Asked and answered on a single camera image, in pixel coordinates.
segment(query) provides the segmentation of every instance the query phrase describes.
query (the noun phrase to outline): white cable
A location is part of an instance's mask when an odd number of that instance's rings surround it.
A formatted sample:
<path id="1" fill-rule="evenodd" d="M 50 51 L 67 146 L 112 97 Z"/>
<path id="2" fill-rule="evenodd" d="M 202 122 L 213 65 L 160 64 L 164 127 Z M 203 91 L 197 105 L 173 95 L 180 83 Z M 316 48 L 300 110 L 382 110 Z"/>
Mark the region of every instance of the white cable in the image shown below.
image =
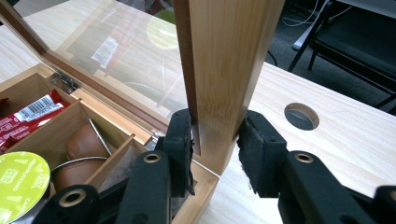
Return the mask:
<path id="1" fill-rule="evenodd" d="M 287 26 L 299 26 L 302 24 L 312 23 L 312 22 L 307 22 L 307 21 L 309 21 L 309 19 L 311 19 L 311 17 L 315 14 L 315 10 L 317 10 L 317 7 L 318 7 L 318 2 L 319 2 L 319 0 L 317 0 L 317 2 L 315 3 L 314 10 L 312 11 L 311 15 L 305 21 L 297 21 L 299 23 L 296 23 L 296 24 L 287 24 L 287 23 L 285 23 L 284 20 L 289 20 L 289 21 L 294 21 L 294 20 L 289 19 L 289 18 L 282 18 L 283 24 L 285 24 Z"/>
<path id="2" fill-rule="evenodd" d="M 330 17 L 329 20 L 332 20 L 332 19 L 336 18 L 337 16 L 341 16 L 341 14 L 345 13 L 346 11 L 350 10 L 351 8 L 352 7 L 349 7 L 347 9 L 345 9 L 344 11 L 338 13 L 337 15 Z"/>

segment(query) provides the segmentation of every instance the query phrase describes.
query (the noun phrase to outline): cable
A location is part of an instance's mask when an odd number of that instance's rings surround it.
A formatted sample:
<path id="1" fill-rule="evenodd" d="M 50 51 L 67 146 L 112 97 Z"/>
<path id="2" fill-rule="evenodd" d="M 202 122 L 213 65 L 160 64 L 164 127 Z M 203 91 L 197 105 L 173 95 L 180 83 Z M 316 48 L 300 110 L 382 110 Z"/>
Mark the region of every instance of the cable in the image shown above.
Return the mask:
<path id="1" fill-rule="evenodd" d="M 349 8 L 347 8 L 347 9 L 345 9 L 344 11 L 338 13 L 337 15 L 330 17 L 329 20 L 332 20 L 332 19 L 334 19 L 334 18 L 336 18 L 336 17 L 338 17 L 338 16 L 341 16 L 342 14 L 344 14 L 346 11 L 350 10 L 351 8 L 352 8 L 352 7 L 349 7 Z"/>
<path id="2" fill-rule="evenodd" d="M 285 23 L 285 20 L 289 20 L 289 21 L 296 21 L 296 20 L 292 20 L 292 19 L 284 18 L 284 17 L 283 17 L 283 18 L 282 18 L 283 24 L 292 27 L 292 26 L 299 26 L 299 25 L 302 25 L 302 24 L 312 23 L 312 22 L 308 22 L 308 21 L 309 21 L 309 19 L 311 19 L 311 17 L 315 14 L 315 11 L 317 10 L 317 7 L 318 7 L 318 2 L 319 2 L 319 0 L 317 0 L 317 2 L 315 3 L 314 10 L 312 10 L 311 15 L 310 15 L 305 21 L 297 21 L 297 22 L 299 22 L 299 23 L 296 23 L 296 24 L 287 24 L 287 23 Z"/>
<path id="3" fill-rule="evenodd" d="M 277 67 L 277 61 L 274 55 L 271 53 L 271 51 L 268 50 L 268 54 L 271 56 L 271 58 L 274 60 L 274 65 Z"/>

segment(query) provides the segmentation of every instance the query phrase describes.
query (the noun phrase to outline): wooden box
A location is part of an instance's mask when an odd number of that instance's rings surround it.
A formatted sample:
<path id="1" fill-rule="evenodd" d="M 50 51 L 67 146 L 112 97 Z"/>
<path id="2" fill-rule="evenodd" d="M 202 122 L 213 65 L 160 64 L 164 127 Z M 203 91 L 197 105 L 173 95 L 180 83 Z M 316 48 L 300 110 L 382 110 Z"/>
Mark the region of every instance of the wooden box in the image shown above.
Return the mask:
<path id="1" fill-rule="evenodd" d="M 206 90 L 197 90 L 200 86 L 207 88 L 205 83 L 194 86 L 188 83 L 186 96 L 184 79 L 187 82 L 191 81 L 187 76 L 189 71 L 186 70 L 189 66 L 183 65 L 185 75 L 183 78 L 180 61 L 183 64 L 192 63 L 187 60 L 188 49 L 183 46 L 186 41 L 192 40 L 193 34 L 189 33 L 185 38 L 179 38 L 182 42 L 181 51 L 184 51 L 184 54 L 182 52 L 184 58 L 181 59 L 176 26 L 168 22 L 173 20 L 172 16 L 169 16 L 169 13 L 173 12 L 173 6 L 164 1 L 157 1 L 153 5 L 148 1 L 143 6 L 137 4 L 138 1 L 130 2 L 128 6 L 110 0 L 72 0 L 55 6 L 42 7 L 30 6 L 29 3 L 11 6 L 7 1 L 1 1 L 1 21 L 43 62 L 0 85 L 0 95 L 8 97 L 12 102 L 9 112 L 28 105 L 51 89 L 57 89 L 64 100 L 71 104 L 64 112 L 22 139 L 9 151 L 27 150 L 37 153 L 46 159 L 50 169 L 53 169 L 66 161 L 67 139 L 91 119 L 103 133 L 113 152 L 104 165 L 86 182 L 99 189 L 129 148 L 132 148 L 137 155 L 152 147 L 155 139 L 166 133 L 171 115 L 179 109 L 188 107 L 187 101 L 189 101 L 189 106 L 193 107 L 191 115 L 197 145 L 196 155 L 191 164 L 196 196 L 187 198 L 173 222 L 193 223 L 205 210 L 218 184 L 219 175 L 228 164 L 237 128 L 241 118 L 244 117 L 248 98 L 252 94 L 252 91 L 246 94 L 246 90 L 254 88 L 254 81 L 235 81 L 235 83 L 244 83 L 242 89 L 236 93 L 240 95 L 239 98 L 246 99 L 239 100 L 235 104 L 233 96 L 230 95 L 232 106 L 224 108 L 232 110 L 233 115 L 231 120 L 224 123 L 221 113 L 225 111 L 213 109 L 206 111 L 206 107 L 211 106 L 210 99 L 198 99 L 194 102 L 189 96 L 189 92 L 192 91 L 208 93 Z M 178 2 L 180 7 L 175 10 L 179 11 L 180 21 L 183 22 L 183 13 L 189 12 L 190 9 L 188 1 Z M 191 3 L 198 5 L 195 7 L 197 9 L 193 10 L 194 13 L 198 13 L 199 7 L 201 10 L 209 9 L 199 2 Z M 259 3 L 259 7 L 254 4 L 242 4 L 246 8 L 239 10 L 233 4 L 216 3 L 216 8 L 223 8 L 224 5 L 232 9 L 233 13 L 224 14 L 222 20 L 225 21 L 230 21 L 227 18 L 244 15 L 253 18 L 255 15 L 263 17 L 264 10 L 269 12 L 268 15 L 275 15 L 276 18 L 282 5 L 265 7 L 265 4 Z M 191 14 L 191 21 L 197 21 L 195 25 L 198 27 L 193 30 L 199 32 L 205 27 L 199 27 L 199 20 L 196 19 L 199 13 L 194 13 Z M 254 57 L 258 57 L 256 49 L 262 43 L 265 43 L 265 48 L 268 47 L 269 36 L 275 29 L 272 20 L 258 21 L 260 24 L 251 29 L 257 38 L 257 43 L 252 45 L 252 51 L 247 53 Z M 230 30 L 237 26 L 244 27 L 243 24 L 231 23 Z M 186 30 L 183 24 L 179 24 L 178 27 L 181 27 L 178 28 L 179 32 Z M 265 29 L 269 29 L 270 32 L 265 34 L 266 38 L 263 38 L 262 32 Z M 213 35 L 217 35 L 220 30 L 213 29 L 213 31 L 215 33 Z M 251 37 L 246 35 L 248 32 L 240 34 L 245 39 Z M 228 45 L 233 45 L 235 41 L 242 47 L 246 42 L 240 38 L 233 38 L 233 42 Z M 241 76 L 242 78 L 248 80 L 254 75 L 253 77 L 257 79 L 260 73 L 260 69 L 257 68 L 261 67 L 262 62 L 263 58 L 253 64 L 241 62 L 240 71 L 231 74 L 238 76 L 247 71 L 248 76 Z M 216 77 L 216 79 L 222 81 L 224 77 Z M 217 94 L 210 94 L 215 98 L 219 97 Z M 218 126 L 216 122 L 212 122 L 206 130 L 207 127 L 202 124 L 207 120 L 202 119 L 203 117 L 213 117 L 223 124 Z M 213 128 L 219 127 L 222 130 L 213 132 Z"/>

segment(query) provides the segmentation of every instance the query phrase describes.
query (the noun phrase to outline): chair leg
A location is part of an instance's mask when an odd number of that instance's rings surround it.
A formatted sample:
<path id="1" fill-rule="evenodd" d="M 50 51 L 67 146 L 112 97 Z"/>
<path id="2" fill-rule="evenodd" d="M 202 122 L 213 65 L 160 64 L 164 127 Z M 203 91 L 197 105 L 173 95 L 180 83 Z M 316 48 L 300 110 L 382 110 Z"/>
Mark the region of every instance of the chair leg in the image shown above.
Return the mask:
<path id="1" fill-rule="evenodd" d="M 396 106 L 394 106 L 390 111 L 388 111 L 391 115 L 396 115 Z"/>
<path id="2" fill-rule="evenodd" d="M 314 65 L 314 61 L 317 58 L 317 51 L 314 50 L 314 52 L 312 52 L 312 56 L 311 56 L 311 61 L 309 61 L 309 65 L 308 65 L 308 71 L 312 71 L 312 66 Z"/>
<path id="3" fill-rule="evenodd" d="M 380 108 L 381 106 L 386 105 L 389 102 L 392 102 L 394 99 L 396 99 L 396 93 L 393 93 L 390 97 L 380 102 L 378 105 L 375 106 L 375 108 Z"/>

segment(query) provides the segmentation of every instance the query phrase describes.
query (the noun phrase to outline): wooden edge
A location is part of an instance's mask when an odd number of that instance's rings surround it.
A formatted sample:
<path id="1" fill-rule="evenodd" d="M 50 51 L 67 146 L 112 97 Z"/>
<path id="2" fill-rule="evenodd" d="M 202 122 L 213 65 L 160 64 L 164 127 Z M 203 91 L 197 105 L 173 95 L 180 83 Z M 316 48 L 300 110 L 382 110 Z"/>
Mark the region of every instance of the wooden edge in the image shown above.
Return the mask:
<path id="1" fill-rule="evenodd" d="M 4 91 L 5 89 L 7 89 L 9 87 L 14 86 L 15 84 L 17 84 L 20 81 L 26 79 L 27 77 L 30 77 L 31 75 L 33 75 L 35 73 L 38 73 L 38 74 L 44 75 L 44 76 L 50 76 L 50 75 L 53 74 L 53 71 L 50 70 L 44 64 L 37 64 L 37 65 L 29 68 L 28 70 L 23 71 L 22 73 L 19 73 L 15 77 L 12 77 L 12 78 L 2 82 L 1 85 L 0 85 L 0 91 Z"/>
<path id="2" fill-rule="evenodd" d="M 132 113 L 131 111 L 125 109 L 121 105 L 118 105 L 116 102 L 111 101 L 110 99 L 106 98 L 100 92 L 94 90 L 93 88 L 91 88 L 89 86 L 84 86 L 83 89 L 85 91 L 89 92 L 94 97 L 96 97 L 96 99 L 98 99 L 99 101 L 104 102 L 109 107 L 119 111 L 125 117 L 133 120 L 139 127 L 142 127 L 144 130 L 146 130 L 148 132 L 153 130 L 154 127 L 151 124 L 147 123 L 145 120 L 142 120 L 142 118 L 138 117 L 136 114 Z"/>
<path id="3" fill-rule="evenodd" d="M 201 156 L 221 175 L 231 158 L 284 1 L 190 0 Z"/>
<path id="4" fill-rule="evenodd" d="M 191 169 L 196 181 L 195 196 L 189 196 L 177 212 L 172 223 L 196 223 L 209 205 L 215 192 L 219 177 L 210 173 L 204 167 L 193 161 Z"/>
<path id="5" fill-rule="evenodd" d="M 141 127 L 137 126 L 130 119 L 124 117 L 118 111 L 115 111 L 103 102 L 100 102 L 97 98 L 84 91 L 83 89 L 77 89 L 70 94 L 76 99 L 81 98 L 81 102 L 87 106 L 90 110 L 97 113 L 101 117 L 110 121 L 117 128 L 121 129 L 128 135 L 134 135 L 134 139 L 141 145 L 145 145 L 151 139 L 151 133 L 145 131 Z"/>
<path id="6" fill-rule="evenodd" d="M 97 70 L 94 74 L 95 77 L 98 77 L 98 81 L 100 82 L 105 82 L 105 83 L 111 83 L 109 86 L 109 90 L 112 92 L 115 92 L 119 97 L 125 99 L 128 101 L 130 104 L 136 106 L 140 110 L 144 111 L 147 113 L 149 116 L 157 119 L 159 122 L 162 124 L 165 124 L 166 127 L 169 124 L 169 120 L 167 116 L 170 115 L 171 111 L 168 110 L 167 108 L 160 106 L 156 107 L 156 109 L 153 109 L 153 106 L 157 106 L 158 104 L 151 99 L 149 99 L 147 96 L 144 94 L 132 89 L 131 87 L 125 85 L 123 82 L 117 80 L 116 78 L 112 76 L 108 76 L 104 71 L 102 70 Z M 91 93 L 98 92 L 97 90 L 94 90 L 90 86 L 84 86 L 86 90 L 88 90 Z M 97 94 L 95 95 L 97 97 L 103 96 L 103 94 Z"/>
<path id="7" fill-rule="evenodd" d="M 201 155 L 201 141 L 198 128 L 198 106 L 195 88 L 194 59 L 192 54 L 191 18 L 189 1 L 175 0 L 174 3 L 177 41 L 183 68 L 187 103 L 191 115 L 194 152 Z"/>
<path id="8" fill-rule="evenodd" d="M 67 108 L 64 109 L 63 113 L 59 113 L 57 115 L 55 115 L 53 118 L 51 118 L 48 122 L 46 122 L 44 125 L 38 127 L 38 129 L 34 130 L 33 132 L 31 132 L 27 137 L 22 138 L 19 142 L 17 142 L 14 146 L 12 146 L 8 152 L 14 152 L 14 151 L 23 151 L 26 150 L 25 148 L 22 149 L 16 149 L 19 147 L 19 145 L 23 145 L 23 146 L 31 146 L 34 143 L 37 142 L 36 139 L 39 139 L 40 136 L 42 136 L 43 133 L 43 129 L 48 129 L 48 127 L 50 127 L 51 125 L 53 125 L 54 123 L 58 122 L 58 119 L 61 119 L 62 116 L 64 115 L 64 113 L 68 113 L 68 111 L 72 111 L 76 108 L 76 106 L 78 106 L 79 104 L 79 100 L 76 100 L 74 103 L 71 103 L 70 106 L 68 106 Z"/>
<path id="9" fill-rule="evenodd" d="M 40 57 L 49 47 L 6 0 L 0 1 L 1 21 Z"/>
<path id="10" fill-rule="evenodd" d="M 131 113 L 134 113 L 136 116 L 145 120 L 146 122 L 154 126 L 156 129 L 160 130 L 161 132 L 166 133 L 167 130 L 166 124 L 152 117 L 150 114 L 143 111 L 141 108 L 129 103 L 127 100 L 118 96 L 113 91 L 105 88 L 103 85 L 99 84 L 98 82 L 92 80 L 90 78 L 92 74 L 82 73 L 75 66 L 71 65 L 70 62 L 67 62 L 65 59 L 63 59 L 62 56 L 59 55 L 57 52 L 53 50 L 48 50 L 42 55 L 42 58 L 43 60 L 46 60 L 45 63 L 47 63 L 48 65 L 51 65 L 54 68 L 74 77 L 76 81 L 78 81 L 79 83 L 82 83 L 85 86 L 89 86 L 90 88 L 99 91 L 108 99 L 116 102 L 118 105 L 124 107 L 128 111 L 131 111 Z"/>
<path id="11" fill-rule="evenodd" d="M 95 173 L 84 184 L 94 186 L 96 189 L 101 188 L 107 177 L 113 169 L 119 164 L 120 160 L 125 156 L 130 146 L 135 147 L 134 136 L 130 136 L 116 152 L 111 155 L 107 161 L 95 171 Z"/>

